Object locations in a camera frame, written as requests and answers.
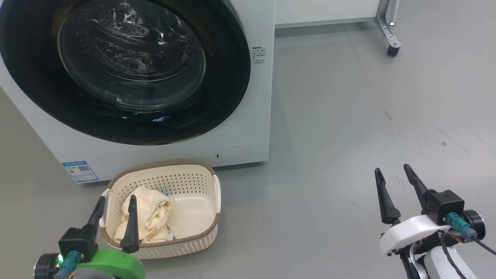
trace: qr code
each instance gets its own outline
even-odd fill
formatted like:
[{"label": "qr code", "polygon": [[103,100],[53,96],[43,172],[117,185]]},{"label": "qr code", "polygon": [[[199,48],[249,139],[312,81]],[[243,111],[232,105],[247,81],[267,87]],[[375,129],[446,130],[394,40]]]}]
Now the qr code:
[{"label": "qr code", "polygon": [[90,168],[88,168],[88,166],[80,166],[80,167],[77,167],[80,171],[89,171]]}]

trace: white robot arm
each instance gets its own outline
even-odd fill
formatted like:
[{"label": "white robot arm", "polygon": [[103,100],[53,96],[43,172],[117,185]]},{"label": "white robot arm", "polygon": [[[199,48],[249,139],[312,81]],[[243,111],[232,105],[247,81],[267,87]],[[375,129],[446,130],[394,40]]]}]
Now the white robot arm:
[{"label": "white robot arm", "polygon": [[408,279],[476,279],[451,246],[475,241],[496,255],[480,242],[486,235],[484,221],[477,212],[464,211],[465,202],[452,191],[427,190],[409,165],[405,164],[404,169],[417,193],[422,215],[400,222],[401,214],[391,201],[384,176],[376,169],[381,219],[392,225],[381,235],[381,252],[399,255]]}]

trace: green mount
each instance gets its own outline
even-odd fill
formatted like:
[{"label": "green mount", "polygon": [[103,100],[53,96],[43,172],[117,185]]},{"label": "green mount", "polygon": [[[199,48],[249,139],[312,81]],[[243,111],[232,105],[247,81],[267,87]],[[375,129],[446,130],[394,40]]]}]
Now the green mount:
[{"label": "green mount", "polygon": [[137,257],[114,249],[99,249],[89,263],[78,269],[94,269],[122,279],[145,279],[145,267]]}]

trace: cable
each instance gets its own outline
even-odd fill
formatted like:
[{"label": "cable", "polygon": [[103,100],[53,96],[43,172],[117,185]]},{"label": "cable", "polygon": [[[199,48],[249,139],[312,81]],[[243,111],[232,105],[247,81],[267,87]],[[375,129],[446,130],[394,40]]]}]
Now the cable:
[{"label": "cable", "polygon": [[448,258],[449,264],[451,264],[451,266],[456,270],[456,273],[458,274],[458,276],[460,276],[461,279],[467,279],[463,275],[463,273],[458,269],[458,267],[456,266],[455,262],[453,261],[453,259],[449,255],[448,248],[446,247],[446,240],[444,239],[445,236],[446,236],[446,232],[443,231],[442,234],[441,234],[441,247],[442,247],[442,251],[444,252],[444,254],[446,255],[446,257]]},{"label": "cable", "polygon": [[481,245],[482,248],[488,250],[489,252],[493,253],[494,255],[496,255],[496,251],[491,249],[489,246],[487,246],[486,244],[482,243],[479,239],[477,239],[476,236],[472,236],[472,240],[474,240],[475,242],[477,242],[477,244]]}]

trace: cloth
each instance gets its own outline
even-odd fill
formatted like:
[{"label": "cloth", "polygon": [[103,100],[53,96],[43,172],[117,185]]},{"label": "cloth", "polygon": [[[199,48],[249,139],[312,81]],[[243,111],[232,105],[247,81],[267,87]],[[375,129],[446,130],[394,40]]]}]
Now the cloth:
[{"label": "cloth", "polygon": [[157,190],[139,187],[124,201],[122,224],[117,227],[114,240],[118,243],[124,238],[129,220],[129,201],[131,195],[136,196],[138,211],[138,232],[141,243],[154,243],[173,240],[171,229],[165,223],[176,210],[176,202]]}]

